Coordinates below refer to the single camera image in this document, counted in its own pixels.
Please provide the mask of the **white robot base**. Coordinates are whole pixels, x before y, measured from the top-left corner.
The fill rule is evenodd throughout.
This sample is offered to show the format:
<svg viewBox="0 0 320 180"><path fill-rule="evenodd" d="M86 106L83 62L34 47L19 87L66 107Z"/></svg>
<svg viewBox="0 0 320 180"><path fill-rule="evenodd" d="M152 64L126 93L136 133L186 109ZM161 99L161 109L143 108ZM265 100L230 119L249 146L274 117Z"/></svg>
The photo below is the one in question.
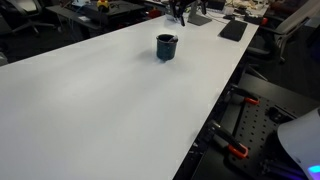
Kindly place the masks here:
<svg viewBox="0 0 320 180"><path fill-rule="evenodd" d="M309 180L320 180L320 108L277 129L280 144Z"/></svg>

